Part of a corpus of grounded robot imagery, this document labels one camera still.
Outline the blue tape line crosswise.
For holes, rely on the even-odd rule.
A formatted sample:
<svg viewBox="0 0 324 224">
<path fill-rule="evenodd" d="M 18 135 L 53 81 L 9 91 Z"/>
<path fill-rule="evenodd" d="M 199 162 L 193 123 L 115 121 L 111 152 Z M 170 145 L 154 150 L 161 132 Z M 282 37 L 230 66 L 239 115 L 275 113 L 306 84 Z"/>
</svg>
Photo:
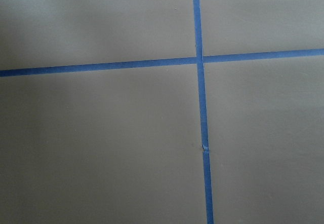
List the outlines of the blue tape line crosswise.
<svg viewBox="0 0 324 224">
<path fill-rule="evenodd" d="M 213 55 L 213 56 L 204 56 L 202 61 L 203 63 L 214 63 L 214 62 L 232 62 L 232 61 L 276 59 L 276 58 L 289 58 L 289 57 L 307 57 L 307 56 L 322 56 L 322 55 L 323 55 L 323 48 L 291 50 L 291 51 Z M 1 77 L 112 70 L 112 69 L 125 69 L 125 68 L 188 65 L 188 64 L 196 64 L 196 63 L 197 63 L 197 59 L 195 57 L 187 57 L 187 58 L 172 58 L 172 59 L 170 58 L 170 59 L 126 61 L 126 62 L 112 62 L 112 63 L 94 63 L 94 64 L 80 64 L 80 65 L 66 65 L 66 66 L 20 68 L 20 69 L 1 70 Z"/>
</svg>

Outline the blue tape line lengthwise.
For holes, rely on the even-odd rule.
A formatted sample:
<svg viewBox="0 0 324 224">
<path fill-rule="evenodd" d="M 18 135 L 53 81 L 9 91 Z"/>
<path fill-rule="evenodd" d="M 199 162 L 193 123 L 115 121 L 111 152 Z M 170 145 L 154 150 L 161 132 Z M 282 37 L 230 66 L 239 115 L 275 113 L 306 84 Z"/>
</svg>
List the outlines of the blue tape line lengthwise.
<svg viewBox="0 0 324 224">
<path fill-rule="evenodd" d="M 193 13 L 206 214 L 207 223 L 214 223 L 200 0 L 193 0 Z"/>
</svg>

